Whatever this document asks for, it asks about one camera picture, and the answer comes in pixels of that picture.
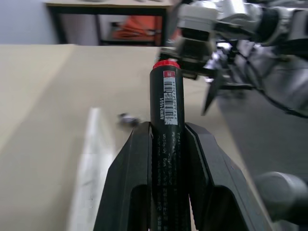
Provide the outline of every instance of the barcode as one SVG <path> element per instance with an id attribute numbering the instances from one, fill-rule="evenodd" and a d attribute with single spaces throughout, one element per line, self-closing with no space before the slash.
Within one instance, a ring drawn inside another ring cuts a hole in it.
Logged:
<path id="1" fill-rule="evenodd" d="M 178 125 L 177 95 L 175 89 L 175 78 L 164 78 L 164 109 L 166 125 Z"/>

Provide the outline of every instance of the table surface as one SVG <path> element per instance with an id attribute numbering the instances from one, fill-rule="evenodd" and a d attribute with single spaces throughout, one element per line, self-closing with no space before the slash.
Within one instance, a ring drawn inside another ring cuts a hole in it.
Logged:
<path id="1" fill-rule="evenodd" d="M 0 230 L 64 230 L 90 108 L 102 108 L 114 148 L 121 149 L 131 131 L 119 127 L 117 115 L 150 119 L 149 73 L 157 48 L 0 50 Z M 184 80 L 186 122 L 215 136 L 256 193 L 216 102 L 200 116 L 205 89 L 202 79 Z"/>
<path id="2" fill-rule="evenodd" d="M 105 0 L 101 2 L 81 0 L 47 0 L 47 6 L 58 7 L 131 7 L 131 8 L 168 8 L 173 5 L 171 0 Z"/>

